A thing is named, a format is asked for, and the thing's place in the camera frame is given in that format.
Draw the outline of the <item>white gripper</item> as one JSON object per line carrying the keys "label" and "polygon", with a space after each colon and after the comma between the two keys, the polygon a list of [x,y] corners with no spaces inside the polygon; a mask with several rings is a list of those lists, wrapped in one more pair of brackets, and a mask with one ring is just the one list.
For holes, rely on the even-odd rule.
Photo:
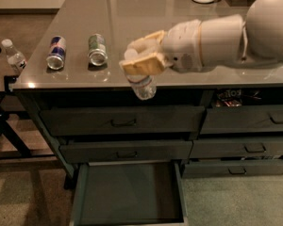
{"label": "white gripper", "polygon": [[134,49],[138,53],[146,50],[157,51],[161,44],[166,56],[155,52],[123,60],[120,67],[129,75],[158,75],[169,67],[179,73],[200,72],[200,25],[199,20],[192,20],[175,25],[167,33],[160,30],[133,40],[127,45],[128,49]]}

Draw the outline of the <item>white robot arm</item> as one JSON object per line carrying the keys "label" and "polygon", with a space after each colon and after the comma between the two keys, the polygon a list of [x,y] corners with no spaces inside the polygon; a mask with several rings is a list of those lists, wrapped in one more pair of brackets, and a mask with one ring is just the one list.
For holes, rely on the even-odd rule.
{"label": "white robot arm", "polygon": [[277,62],[283,62],[283,0],[256,0],[244,17],[196,19],[134,40],[120,67],[128,75],[157,75]]}

